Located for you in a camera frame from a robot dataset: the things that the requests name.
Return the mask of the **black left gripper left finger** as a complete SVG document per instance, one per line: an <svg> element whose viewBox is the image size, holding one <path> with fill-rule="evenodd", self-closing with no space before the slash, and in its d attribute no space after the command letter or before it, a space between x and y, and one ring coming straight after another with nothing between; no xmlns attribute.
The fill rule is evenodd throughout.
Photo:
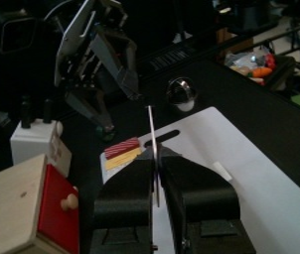
<svg viewBox="0 0 300 254"><path fill-rule="evenodd" d="M152 254L152 152L103 184L93 202L89 254Z"/></svg>

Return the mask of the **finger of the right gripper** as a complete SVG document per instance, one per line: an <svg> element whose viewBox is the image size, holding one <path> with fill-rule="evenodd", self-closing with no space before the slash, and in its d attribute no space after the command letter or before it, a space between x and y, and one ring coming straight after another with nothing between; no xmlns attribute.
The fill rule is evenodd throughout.
<svg viewBox="0 0 300 254"><path fill-rule="evenodd" d="M89 48L127 98L136 100L140 94L134 42L124 35L101 32L95 33Z"/></svg>
<svg viewBox="0 0 300 254"><path fill-rule="evenodd" d="M111 117L103 101L103 92L99 89L93 91L69 91L65 96L65 102L84 118L100 127L103 132L108 133L113 130Z"/></svg>

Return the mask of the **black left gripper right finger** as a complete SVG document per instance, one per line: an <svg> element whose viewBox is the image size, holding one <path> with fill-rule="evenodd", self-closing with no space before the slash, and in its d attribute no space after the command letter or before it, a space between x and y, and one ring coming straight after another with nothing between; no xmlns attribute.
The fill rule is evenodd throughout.
<svg viewBox="0 0 300 254"><path fill-rule="evenodd" d="M159 177L175 254L255 254L235 190L219 174L162 147Z"/></svg>

